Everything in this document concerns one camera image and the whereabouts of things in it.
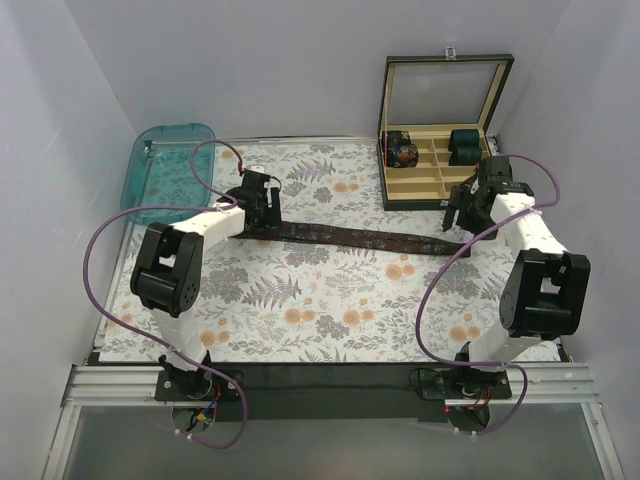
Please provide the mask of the brown blue floral tie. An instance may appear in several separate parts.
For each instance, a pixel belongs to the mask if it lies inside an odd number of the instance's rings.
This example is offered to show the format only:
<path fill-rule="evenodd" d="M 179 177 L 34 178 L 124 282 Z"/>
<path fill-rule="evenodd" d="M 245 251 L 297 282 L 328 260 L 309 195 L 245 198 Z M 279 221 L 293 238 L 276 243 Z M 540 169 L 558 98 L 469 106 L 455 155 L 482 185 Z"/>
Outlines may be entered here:
<path fill-rule="evenodd" d="M 245 230 L 237 239 L 279 241 L 388 251 L 401 254 L 452 256 L 461 243 L 434 237 L 330 225 L 283 222 L 278 227 Z"/>

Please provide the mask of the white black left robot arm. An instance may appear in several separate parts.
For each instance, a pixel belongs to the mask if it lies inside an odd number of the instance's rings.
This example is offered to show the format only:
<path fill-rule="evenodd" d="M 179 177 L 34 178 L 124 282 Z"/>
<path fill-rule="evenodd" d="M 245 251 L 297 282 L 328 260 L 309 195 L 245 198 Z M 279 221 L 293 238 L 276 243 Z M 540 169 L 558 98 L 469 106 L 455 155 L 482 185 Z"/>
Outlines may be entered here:
<path fill-rule="evenodd" d="M 171 384 L 193 400 L 213 386 L 211 373 L 190 362 L 208 358 L 199 339 L 192 307 L 199 296 L 204 254 L 230 238 L 263 233 L 282 223 L 281 182 L 261 167 L 244 171 L 211 211 L 173 224 L 147 227 L 130 281 L 131 291 L 149 309 L 168 343 L 159 362 Z"/>

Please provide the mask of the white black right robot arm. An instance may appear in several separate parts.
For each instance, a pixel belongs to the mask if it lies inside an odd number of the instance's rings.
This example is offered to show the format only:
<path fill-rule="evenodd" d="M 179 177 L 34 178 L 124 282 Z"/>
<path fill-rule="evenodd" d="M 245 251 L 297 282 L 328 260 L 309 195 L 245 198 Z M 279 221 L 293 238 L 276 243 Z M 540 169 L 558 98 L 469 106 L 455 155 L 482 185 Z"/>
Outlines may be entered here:
<path fill-rule="evenodd" d="M 591 264 L 554 237 L 506 156 L 481 160 L 452 189 L 442 227 L 453 225 L 474 235 L 502 233 L 515 258 L 498 321 L 462 347 L 449 375 L 454 389 L 471 398 L 504 384 L 505 366 L 529 348 L 577 330 Z"/>

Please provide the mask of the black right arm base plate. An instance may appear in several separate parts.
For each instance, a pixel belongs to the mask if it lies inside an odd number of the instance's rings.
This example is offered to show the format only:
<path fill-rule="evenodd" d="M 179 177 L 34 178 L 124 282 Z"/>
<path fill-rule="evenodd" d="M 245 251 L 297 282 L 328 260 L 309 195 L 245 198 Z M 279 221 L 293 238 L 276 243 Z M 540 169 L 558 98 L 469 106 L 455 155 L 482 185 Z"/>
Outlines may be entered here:
<path fill-rule="evenodd" d="M 408 375 L 410 386 L 425 400 L 505 400 L 512 390 L 505 372 L 470 367 L 418 367 Z"/>

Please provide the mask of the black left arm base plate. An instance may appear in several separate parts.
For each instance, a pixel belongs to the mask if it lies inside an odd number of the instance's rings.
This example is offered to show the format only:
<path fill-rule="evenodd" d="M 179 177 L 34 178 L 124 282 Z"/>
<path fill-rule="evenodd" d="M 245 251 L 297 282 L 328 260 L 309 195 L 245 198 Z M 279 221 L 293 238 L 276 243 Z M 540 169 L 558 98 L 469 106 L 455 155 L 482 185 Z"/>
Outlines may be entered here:
<path fill-rule="evenodd" d="M 205 401 L 220 394 L 222 401 L 239 401 L 237 389 L 219 376 L 203 370 L 163 369 L 157 379 L 154 399 L 156 401 Z"/>

